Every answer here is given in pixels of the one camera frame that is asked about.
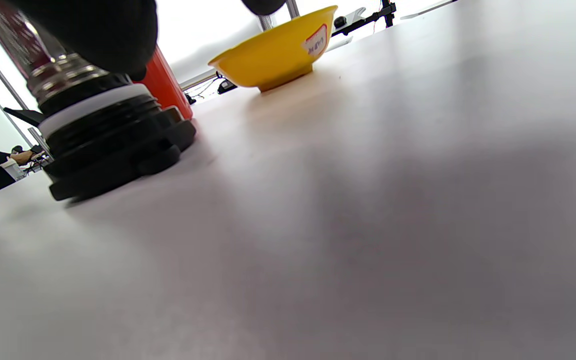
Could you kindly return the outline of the person's right hand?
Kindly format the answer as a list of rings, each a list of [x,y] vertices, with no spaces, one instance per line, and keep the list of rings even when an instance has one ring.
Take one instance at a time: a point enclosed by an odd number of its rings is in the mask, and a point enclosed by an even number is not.
[[[146,77],[158,40],[155,0],[9,0],[69,50],[110,73]]]

